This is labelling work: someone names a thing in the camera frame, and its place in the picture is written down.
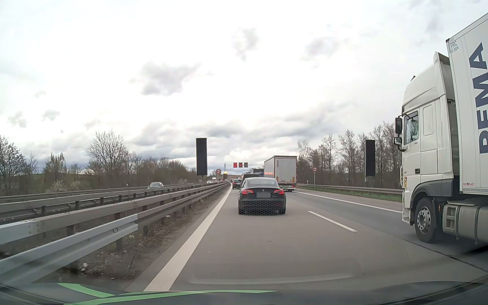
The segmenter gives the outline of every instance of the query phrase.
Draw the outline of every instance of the tire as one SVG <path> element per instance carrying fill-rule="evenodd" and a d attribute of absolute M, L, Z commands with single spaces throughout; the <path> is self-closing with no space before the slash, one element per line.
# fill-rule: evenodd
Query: tire
<path fill-rule="evenodd" d="M 436 209 L 429 197 L 419 200 L 414 211 L 414 228 L 417 238 L 424 243 L 433 244 L 441 235 L 437 226 Z"/>

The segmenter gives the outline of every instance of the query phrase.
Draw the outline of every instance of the white dashed line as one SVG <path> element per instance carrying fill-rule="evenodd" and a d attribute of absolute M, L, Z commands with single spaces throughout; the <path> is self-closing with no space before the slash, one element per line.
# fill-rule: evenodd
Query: white dashed line
<path fill-rule="evenodd" d="M 347 201 L 347 200 L 342 200 L 342 199 L 336 199 L 336 198 L 330 198 L 330 197 L 325 197 L 325 196 L 319 196 L 319 195 L 314 195 L 314 194 L 303 193 L 301 191 L 295 191 L 295 193 L 305 194 L 305 195 L 310 195 L 310 196 L 316 196 L 316 197 L 321 197 L 321 198 L 326 198 L 326 199 L 331 199 L 331 200 L 338 200 L 338 201 L 342 201 L 342 202 L 347 202 L 349 204 L 357 204 L 357 205 L 360 205 L 360 206 L 377 208 L 377 209 L 383 210 L 383 211 L 390 211 L 390 212 L 395 212 L 395 213 L 402 213 L 401 211 L 390 210 L 390 209 L 384 208 L 384 207 L 375 207 L 375 206 L 371 206 L 371 205 L 368 205 L 368 204 L 360 204 L 360 203 L 357 203 L 357 202 L 352 202 L 352 201 Z"/>
<path fill-rule="evenodd" d="M 312 213 L 312 214 L 314 214 L 314 215 L 315 215 L 315 216 L 317 216 L 317 217 L 321 217 L 321 218 L 325 219 L 326 221 L 330 221 L 330 222 L 332 222 L 333 224 L 338 225 L 338 226 L 341 226 L 342 228 L 344 228 L 344 229 L 346 229 L 346 230 L 348 230 L 348 231 L 351 231 L 351 232 L 357 232 L 357 230 L 354 230 L 354 229 L 352 229 L 352 228 L 350 228 L 350 227 L 348 227 L 348 226 L 344 226 L 344 225 L 343 225 L 343 224 L 341 224 L 341 223 L 337 223 L 336 221 L 334 221 L 334 220 L 332 220 L 332 219 L 329 219 L 329 218 L 327 218 L 327 217 L 325 217 L 325 216 L 319 215 L 318 213 L 314 213 L 314 212 L 312 212 L 312 211 L 308 211 L 308 213 Z"/>

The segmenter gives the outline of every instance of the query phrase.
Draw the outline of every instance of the white semi truck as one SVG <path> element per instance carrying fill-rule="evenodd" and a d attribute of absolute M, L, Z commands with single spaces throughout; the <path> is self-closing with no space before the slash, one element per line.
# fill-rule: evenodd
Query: white semi truck
<path fill-rule="evenodd" d="M 293 191 L 297 187 L 297 156 L 273 156 L 264 163 L 263 177 L 275 178 L 280 187 Z"/>
<path fill-rule="evenodd" d="M 393 143 L 402 151 L 402 219 L 418 238 L 488 243 L 488 13 L 446 41 L 406 87 Z"/>

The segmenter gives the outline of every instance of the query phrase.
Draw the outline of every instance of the highway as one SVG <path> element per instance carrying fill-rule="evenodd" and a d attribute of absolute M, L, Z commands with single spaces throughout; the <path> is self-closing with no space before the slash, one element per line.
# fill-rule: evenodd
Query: highway
<path fill-rule="evenodd" d="M 488 275 L 488 247 L 421 243 L 399 202 L 299 189 L 287 193 L 285 215 L 238 215 L 237 192 L 228 189 L 127 290 L 361 290 Z"/>

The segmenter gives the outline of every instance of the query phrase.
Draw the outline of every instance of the silver car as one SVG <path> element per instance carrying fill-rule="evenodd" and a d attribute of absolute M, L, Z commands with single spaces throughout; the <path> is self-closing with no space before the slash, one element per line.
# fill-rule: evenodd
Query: silver car
<path fill-rule="evenodd" d="M 161 182 L 152 182 L 148 186 L 148 188 L 158 188 L 158 187 L 163 187 L 163 184 Z"/>

